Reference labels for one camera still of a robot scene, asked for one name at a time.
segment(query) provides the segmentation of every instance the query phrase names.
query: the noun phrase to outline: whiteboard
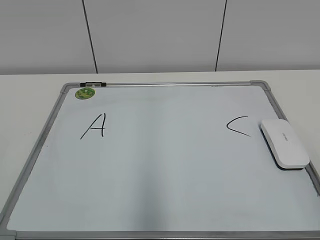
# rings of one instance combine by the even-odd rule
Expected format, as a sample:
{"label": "whiteboard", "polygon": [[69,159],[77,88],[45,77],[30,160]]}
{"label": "whiteboard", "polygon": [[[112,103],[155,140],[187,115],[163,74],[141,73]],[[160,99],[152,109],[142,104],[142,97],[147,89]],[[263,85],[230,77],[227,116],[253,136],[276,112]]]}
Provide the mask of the whiteboard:
{"label": "whiteboard", "polygon": [[[262,119],[278,118],[261,87],[96,87],[86,100],[78,89],[66,94],[9,230],[320,230],[308,173],[278,169],[260,131]],[[104,115],[105,129],[86,132]]]}

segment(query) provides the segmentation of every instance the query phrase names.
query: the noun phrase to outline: white wall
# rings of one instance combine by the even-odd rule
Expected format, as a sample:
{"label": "white wall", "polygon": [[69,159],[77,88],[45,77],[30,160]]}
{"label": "white wall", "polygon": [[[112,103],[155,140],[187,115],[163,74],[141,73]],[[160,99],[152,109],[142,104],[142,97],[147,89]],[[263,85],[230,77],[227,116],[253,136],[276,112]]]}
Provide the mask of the white wall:
{"label": "white wall", "polygon": [[214,71],[225,0],[85,0],[99,73]]}
{"label": "white wall", "polygon": [[320,68],[319,0],[228,0],[217,71]]}
{"label": "white wall", "polygon": [[94,72],[81,0],[0,1],[0,74]]}
{"label": "white wall", "polygon": [[[99,73],[214,71],[226,0],[84,0]],[[217,71],[320,69],[320,0],[227,0]],[[95,73],[82,0],[1,0],[0,74]]]}

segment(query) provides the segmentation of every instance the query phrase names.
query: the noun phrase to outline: green sticker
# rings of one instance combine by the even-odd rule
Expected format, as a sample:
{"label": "green sticker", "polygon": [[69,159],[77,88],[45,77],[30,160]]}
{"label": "green sticker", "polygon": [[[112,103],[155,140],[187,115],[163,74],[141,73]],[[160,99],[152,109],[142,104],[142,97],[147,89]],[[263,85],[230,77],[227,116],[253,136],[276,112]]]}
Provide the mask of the green sticker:
{"label": "green sticker", "polygon": [[93,88],[85,87],[81,88],[75,93],[75,97],[80,100],[92,98],[96,91]]}

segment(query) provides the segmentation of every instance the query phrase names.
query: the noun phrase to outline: white eraser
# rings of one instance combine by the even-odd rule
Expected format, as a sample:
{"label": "white eraser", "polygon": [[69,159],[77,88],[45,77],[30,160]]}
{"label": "white eraser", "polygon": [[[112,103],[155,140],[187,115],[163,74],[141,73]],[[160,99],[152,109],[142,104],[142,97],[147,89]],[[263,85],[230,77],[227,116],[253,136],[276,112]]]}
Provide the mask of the white eraser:
{"label": "white eraser", "polygon": [[303,169],[309,164],[307,151],[288,121],[264,119],[261,130],[281,168]]}

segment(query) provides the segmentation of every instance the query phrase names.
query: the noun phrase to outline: table surface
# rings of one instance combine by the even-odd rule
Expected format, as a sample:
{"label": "table surface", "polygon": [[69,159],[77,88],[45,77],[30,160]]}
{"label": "table surface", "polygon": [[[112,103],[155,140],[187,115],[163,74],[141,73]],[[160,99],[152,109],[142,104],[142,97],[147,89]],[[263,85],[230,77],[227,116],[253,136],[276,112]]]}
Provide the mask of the table surface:
{"label": "table surface", "polygon": [[0,75],[0,209],[65,83],[266,81],[320,173],[319,75],[320,70]]}

